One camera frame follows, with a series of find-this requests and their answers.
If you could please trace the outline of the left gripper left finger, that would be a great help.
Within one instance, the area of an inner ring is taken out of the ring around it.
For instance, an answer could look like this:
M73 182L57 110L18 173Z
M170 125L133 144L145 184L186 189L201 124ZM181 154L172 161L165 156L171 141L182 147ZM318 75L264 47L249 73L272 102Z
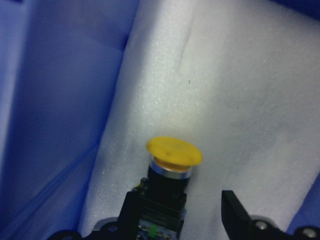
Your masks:
M118 226L120 235L137 235L140 219L140 194L129 191L124 199L119 217Z

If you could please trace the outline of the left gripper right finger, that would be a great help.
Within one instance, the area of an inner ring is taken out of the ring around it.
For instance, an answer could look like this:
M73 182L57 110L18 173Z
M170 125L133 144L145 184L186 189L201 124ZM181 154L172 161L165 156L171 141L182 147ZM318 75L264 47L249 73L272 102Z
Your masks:
M247 240L251 217L232 190L221 192L221 220L230 240Z

